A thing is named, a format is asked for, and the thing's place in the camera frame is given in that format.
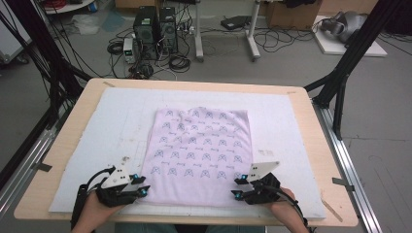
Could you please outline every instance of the black post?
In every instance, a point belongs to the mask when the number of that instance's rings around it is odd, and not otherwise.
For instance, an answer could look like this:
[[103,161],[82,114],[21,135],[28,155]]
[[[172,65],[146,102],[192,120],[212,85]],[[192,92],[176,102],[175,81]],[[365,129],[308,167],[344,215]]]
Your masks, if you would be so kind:
[[336,68],[326,77],[305,86],[307,91],[311,91],[321,85],[324,86],[319,95],[313,98],[314,104],[319,105],[321,108],[328,108],[330,101],[338,94],[333,119],[333,130],[340,140],[342,139],[340,125],[346,81],[348,81],[352,71],[376,40],[386,23],[406,1],[408,0],[379,0],[352,44],[343,54]]

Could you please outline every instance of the brown box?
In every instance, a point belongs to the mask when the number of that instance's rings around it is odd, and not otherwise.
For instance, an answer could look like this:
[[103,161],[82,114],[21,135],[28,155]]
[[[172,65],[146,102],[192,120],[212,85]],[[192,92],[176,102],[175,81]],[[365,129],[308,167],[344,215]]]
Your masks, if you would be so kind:
[[324,0],[319,9],[320,16],[335,16],[338,12],[354,11],[358,14],[369,14],[378,0]]
[[267,26],[311,30],[321,5],[322,0],[317,0],[314,4],[300,5],[295,8],[287,8],[285,4],[272,2],[266,11]]
[[160,0],[115,0],[116,8],[137,9],[141,6],[160,7]]

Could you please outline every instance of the human arm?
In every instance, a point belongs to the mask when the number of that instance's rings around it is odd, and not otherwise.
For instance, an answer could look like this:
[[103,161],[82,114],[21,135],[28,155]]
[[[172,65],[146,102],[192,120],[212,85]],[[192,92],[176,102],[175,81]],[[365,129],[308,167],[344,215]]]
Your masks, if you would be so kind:
[[109,217],[124,206],[109,208],[99,202],[97,194],[92,191],[87,197],[85,206],[72,233],[90,233],[105,223]]
[[[281,187],[282,190],[288,194],[293,200],[294,194],[288,189]],[[286,200],[278,200],[269,205],[269,209],[279,221],[281,221],[291,233],[308,233],[308,229],[303,224],[300,215],[297,213],[296,209]]]

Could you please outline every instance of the printed pattern on cloth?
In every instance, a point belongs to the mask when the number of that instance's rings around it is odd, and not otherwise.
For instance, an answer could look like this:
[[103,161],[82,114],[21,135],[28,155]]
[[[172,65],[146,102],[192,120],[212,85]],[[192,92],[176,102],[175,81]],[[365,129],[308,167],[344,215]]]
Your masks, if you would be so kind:
[[139,201],[238,206],[233,181],[248,174],[252,142],[246,111],[161,109],[155,114],[142,175],[151,189]]

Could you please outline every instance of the wooden table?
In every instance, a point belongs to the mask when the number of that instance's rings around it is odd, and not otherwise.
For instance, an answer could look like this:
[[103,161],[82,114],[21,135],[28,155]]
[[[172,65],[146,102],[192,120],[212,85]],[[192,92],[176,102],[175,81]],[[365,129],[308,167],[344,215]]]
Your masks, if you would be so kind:
[[[332,178],[341,178],[326,137],[312,107],[310,98],[302,87],[270,86],[231,83],[185,83],[164,81],[133,81],[93,79],[88,82],[82,96],[65,122],[52,145],[45,164],[52,166],[49,172],[39,171],[20,200],[15,217],[20,219],[70,219],[71,214],[50,213],[49,207],[58,189],[63,171],[70,156],[92,116],[100,97],[107,87],[135,87],[146,89],[180,89],[224,91],[243,93],[266,93],[289,95],[296,121],[305,144],[322,201],[326,218],[309,221],[312,226],[355,226],[358,218],[345,186],[332,183]],[[143,216],[116,215],[114,221],[201,223],[201,224],[248,224],[279,225],[271,217],[210,217],[210,216]]]

